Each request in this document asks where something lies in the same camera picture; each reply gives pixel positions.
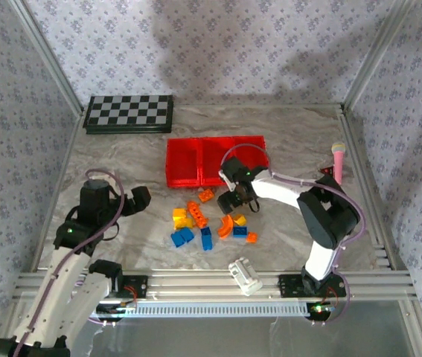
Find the pink microphone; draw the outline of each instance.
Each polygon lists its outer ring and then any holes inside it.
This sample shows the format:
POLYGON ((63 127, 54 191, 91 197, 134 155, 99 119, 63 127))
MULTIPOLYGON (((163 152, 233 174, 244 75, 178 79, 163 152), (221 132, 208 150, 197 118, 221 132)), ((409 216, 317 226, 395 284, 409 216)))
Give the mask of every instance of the pink microphone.
POLYGON ((343 157, 345 156, 346 147, 342 142, 335 143, 331 146, 331 152, 333 153, 333 177, 338 184, 342 184, 343 176, 343 157))

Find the checkered board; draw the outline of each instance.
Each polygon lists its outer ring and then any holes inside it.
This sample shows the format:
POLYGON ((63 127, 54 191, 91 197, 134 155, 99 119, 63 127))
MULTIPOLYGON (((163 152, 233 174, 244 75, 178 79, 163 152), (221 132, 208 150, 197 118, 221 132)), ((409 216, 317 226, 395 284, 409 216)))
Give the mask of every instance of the checkered board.
POLYGON ((171 132, 172 95, 92 97, 83 127, 87 134, 171 132))

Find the red tray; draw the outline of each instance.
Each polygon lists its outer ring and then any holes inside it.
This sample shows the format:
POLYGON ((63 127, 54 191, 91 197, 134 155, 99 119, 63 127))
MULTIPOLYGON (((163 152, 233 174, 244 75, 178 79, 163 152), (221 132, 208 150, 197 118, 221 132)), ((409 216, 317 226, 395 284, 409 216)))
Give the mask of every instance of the red tray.
MULTIPOLYGON (((168 139, 166 180, 168 187, 201 187, 224 184, 218 172, 224 154, 238 144, 254 144, 265 149, 263 136, 223 136, 216 138, 168 139)), ((252 169, 268 166, 263 152, 253 147, 239 147, 228 158, 236 156, 252 169)))

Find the white cable tray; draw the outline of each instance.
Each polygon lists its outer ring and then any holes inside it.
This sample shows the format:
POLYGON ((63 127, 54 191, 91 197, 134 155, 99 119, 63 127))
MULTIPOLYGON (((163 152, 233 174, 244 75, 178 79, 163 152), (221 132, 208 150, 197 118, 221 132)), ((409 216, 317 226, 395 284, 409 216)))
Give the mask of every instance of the white cable tray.
POLYGON ((286 303, 155 303, 138 302, 127 318, 251 318, 310 316, 307 304, 286 303))

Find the patterned wall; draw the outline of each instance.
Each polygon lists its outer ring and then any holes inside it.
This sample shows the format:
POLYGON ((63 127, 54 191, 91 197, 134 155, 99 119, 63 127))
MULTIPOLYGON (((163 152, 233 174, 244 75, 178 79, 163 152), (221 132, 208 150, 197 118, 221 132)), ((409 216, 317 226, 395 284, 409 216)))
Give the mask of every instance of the patterned wall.
POLYGON ((422 1, 354 110, 369 164, 422 305, 422 1))
POLYGON ((0 323, 29 268, 74 118, 6 1, 0 1, 0 323))
POLYGON ((28 0, 82 103, 342 102, 393 0, 28 0))

